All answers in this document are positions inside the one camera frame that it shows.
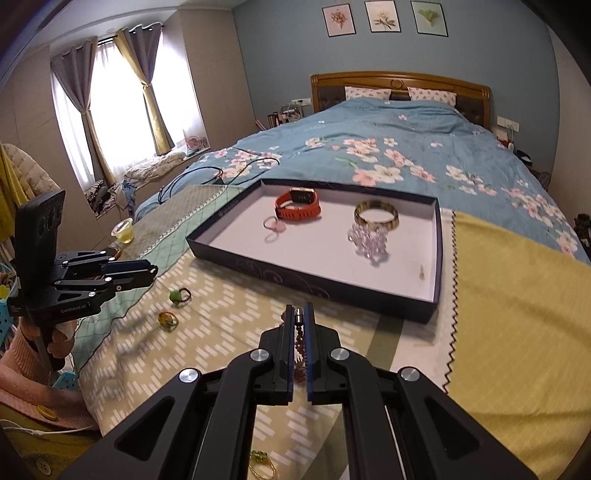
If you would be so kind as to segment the pink left sleeve forearm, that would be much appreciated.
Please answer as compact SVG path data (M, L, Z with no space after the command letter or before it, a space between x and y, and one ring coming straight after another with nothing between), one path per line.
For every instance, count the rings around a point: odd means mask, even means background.
M48 377L49 370L18 328L1 358L1 404L57 428L97 430L82 394L51 387Z

